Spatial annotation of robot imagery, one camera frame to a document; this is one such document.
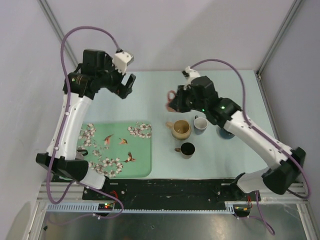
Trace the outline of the pink cup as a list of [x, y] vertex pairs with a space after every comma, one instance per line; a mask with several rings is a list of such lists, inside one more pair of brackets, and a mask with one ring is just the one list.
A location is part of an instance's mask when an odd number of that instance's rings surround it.
[[167, 93], [167, 103], [165, 107], [168, 112], [172, 112], [172, 113], [176, 112], [173, 108], [170, 107], [170, 103], [174, 100], [175, 97], [176, 97], [176, 92], [174, 90], [170, 90]]

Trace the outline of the light blue coffee mug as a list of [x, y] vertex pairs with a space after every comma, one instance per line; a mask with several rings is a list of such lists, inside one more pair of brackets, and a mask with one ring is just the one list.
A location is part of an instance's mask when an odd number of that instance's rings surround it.
[[201, 135], [208, 127], [208, 121], [204, 117], [196, 115], [193, 120], [193, 128], [196, 135]]

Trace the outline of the dark blue mug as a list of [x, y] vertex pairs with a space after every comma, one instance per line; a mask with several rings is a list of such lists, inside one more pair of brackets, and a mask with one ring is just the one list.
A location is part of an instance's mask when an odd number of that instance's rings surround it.
[[235, 136], [234, 134], [232, 134], [231, 132], [226, 131], [223, 128], [219, 128], [218, 129], [218, 133], [223, 139], [227, 139], [227, 140], [232, 139]]

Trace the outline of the brown small cup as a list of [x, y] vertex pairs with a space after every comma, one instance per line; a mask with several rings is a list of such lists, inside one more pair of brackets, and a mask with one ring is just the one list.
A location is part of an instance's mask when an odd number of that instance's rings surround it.
[[190, 142], [184, 142], [180, 147], [174, 149], [175, 152], [180, 153], [184, 159], [189, 159], [195, 153], [195, 146]]

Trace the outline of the mauve mug black handle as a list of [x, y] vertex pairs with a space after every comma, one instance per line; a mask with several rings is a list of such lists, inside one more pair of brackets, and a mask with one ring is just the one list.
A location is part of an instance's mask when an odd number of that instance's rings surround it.
[[75, 158], [78, 159], [78, 160], [84, 160], [85, 156], [87, 156], [87, 155], [88, 155], [88, 151], [86, 149], [78, 149], [76, 151]]

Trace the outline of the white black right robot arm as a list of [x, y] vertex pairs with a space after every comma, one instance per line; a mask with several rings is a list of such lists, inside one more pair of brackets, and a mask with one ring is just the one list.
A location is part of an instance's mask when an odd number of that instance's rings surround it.
[[236, 177], [231, 187], [234, 199], [241, 201], [249, 193], [264, 189], [283, 195], [300, 175], [305, 151], [300, 147], [292, 149], [266, 134], [238, 104], [220, 97], [207, 76], [196, 77], [189, 84], [179, 85], [168, 105], [178, 113], [192, 110], [204, 113], [212, 125], [238, 137], [267, 164], [267, 168]]

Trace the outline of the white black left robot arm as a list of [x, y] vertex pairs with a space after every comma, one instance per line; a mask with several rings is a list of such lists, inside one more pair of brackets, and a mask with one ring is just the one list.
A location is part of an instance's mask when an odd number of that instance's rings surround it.
[[105, 51], [85, 49], [82, 63], [70, 72], [63, 86], [63, 104], [52, 142], [45, 153], [38, 153], [35, 161], [44, 169], [63, 178], [69, 178], [93, 188], [99, 199], [107, 199], [111, 187], [105, 184], [106, 177], [90, 169], [89, 163], [77, 157], [77, 142], [85, 115], [95, 94], [102, 88], [125, 99], [136, 79], [131, 74], [122, 83], [128, 65], [134, 55], [118, 49], [114, 56]]

